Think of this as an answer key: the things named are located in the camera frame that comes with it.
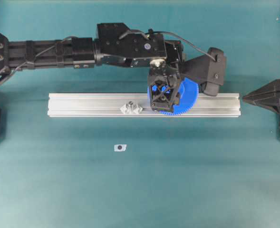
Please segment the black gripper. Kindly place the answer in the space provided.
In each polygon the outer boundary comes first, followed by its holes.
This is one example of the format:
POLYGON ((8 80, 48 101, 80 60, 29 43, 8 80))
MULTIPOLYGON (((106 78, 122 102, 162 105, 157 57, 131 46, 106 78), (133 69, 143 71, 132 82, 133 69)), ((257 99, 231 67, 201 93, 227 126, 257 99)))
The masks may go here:
POLYGON ((174 106, 180 104, 180 95, 184 93, 185 77, 181 70, 185 54, 180 41, 167 40, 165 47, 167 58, 155 59, 150 64, 148 94, 153 111, 174 112, 174 106))

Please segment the closed black gripper fingers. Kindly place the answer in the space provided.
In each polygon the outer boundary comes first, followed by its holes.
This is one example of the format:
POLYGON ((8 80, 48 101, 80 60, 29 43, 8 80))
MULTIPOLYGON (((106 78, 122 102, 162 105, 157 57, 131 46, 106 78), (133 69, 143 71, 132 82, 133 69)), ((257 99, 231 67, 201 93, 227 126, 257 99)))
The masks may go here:
POLYGON ((277 80, 273 80, 263 87, 250 92, 242 97, 243 102, 253 106, 258 106, 274 113, 277 112, 276 100, 277 80))

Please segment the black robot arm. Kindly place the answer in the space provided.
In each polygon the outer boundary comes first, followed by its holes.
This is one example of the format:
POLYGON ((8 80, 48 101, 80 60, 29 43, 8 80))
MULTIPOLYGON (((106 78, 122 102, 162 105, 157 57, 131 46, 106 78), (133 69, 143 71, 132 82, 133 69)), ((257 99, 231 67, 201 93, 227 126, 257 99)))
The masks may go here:
POLYGON ((181 100, 183 48, 161 32, 144 33, 124 23, 97 25, 96 38, 9 41, 0 33, 0 85, 17 71, 40 68, 75 69, 110 65, 149 68, 147 87, 154 111, 172 113, 181 100))

